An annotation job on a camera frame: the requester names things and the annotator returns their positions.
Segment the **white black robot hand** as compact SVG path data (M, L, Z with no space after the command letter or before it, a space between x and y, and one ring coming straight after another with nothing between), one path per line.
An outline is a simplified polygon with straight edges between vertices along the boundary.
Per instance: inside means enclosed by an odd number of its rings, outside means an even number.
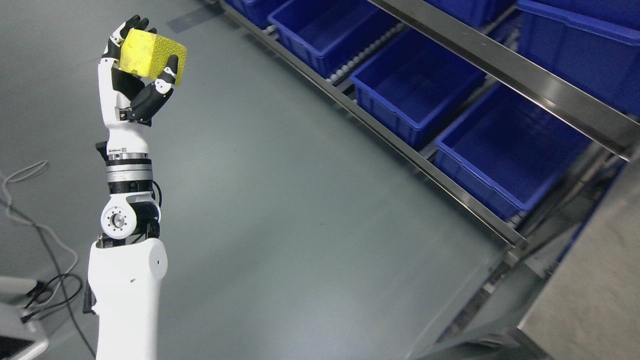
M95 146L105 161L149 153L146 130L174 93L181 76L179 54L168 54L156 74L123 68L122 50L131 35L140 34L144 40L158 38L157 29L150 28L149 23L139 14L126 19L109 35L98 61L100 113L109 137Z

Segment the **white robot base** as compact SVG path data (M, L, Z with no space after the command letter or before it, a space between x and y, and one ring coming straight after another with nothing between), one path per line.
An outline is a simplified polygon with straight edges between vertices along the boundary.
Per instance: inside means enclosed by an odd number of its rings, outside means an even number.
M44 282L16 276L1 276L1 296L30 299L45 287ZM0 353L2 360L35 360L49 347L50 340L38 320L23 321L26 309L2 300L0 304Z

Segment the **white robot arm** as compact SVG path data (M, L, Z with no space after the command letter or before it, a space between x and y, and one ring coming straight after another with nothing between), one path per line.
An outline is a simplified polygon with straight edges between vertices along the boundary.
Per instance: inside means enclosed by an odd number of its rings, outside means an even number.
M84 311L98 316L98 360L155 360L159 305L168 269L152 162L143 152L96 150L105 162L109 201L90 246Z

